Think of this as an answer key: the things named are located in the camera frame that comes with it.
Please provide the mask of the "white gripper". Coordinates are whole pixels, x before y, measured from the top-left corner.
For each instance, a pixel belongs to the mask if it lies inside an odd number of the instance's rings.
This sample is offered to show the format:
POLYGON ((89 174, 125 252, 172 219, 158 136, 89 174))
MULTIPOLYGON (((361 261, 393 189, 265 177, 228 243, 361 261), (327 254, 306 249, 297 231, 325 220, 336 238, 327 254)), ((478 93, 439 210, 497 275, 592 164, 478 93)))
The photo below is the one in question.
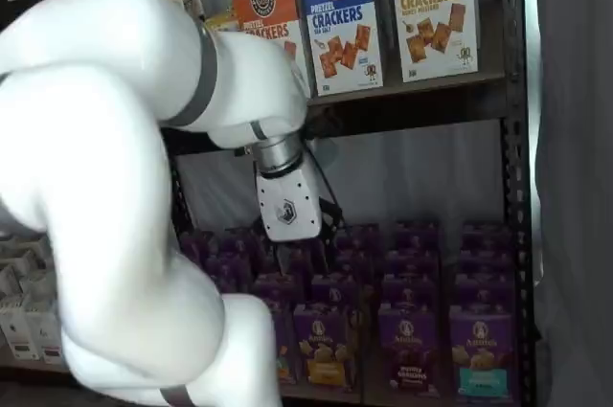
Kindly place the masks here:
POLYGON ((277 241, 317 236, 323 247, 325 271, 329 273, 335 262, 336 233, 345 221, 337 203, 319 197, 312 160, 304 157, 296 169, 281 177, 266 178, 258 172, 256 183, 261 218, 257 217, 250 229, 258 273, 287 273, 288 251, 277 241))

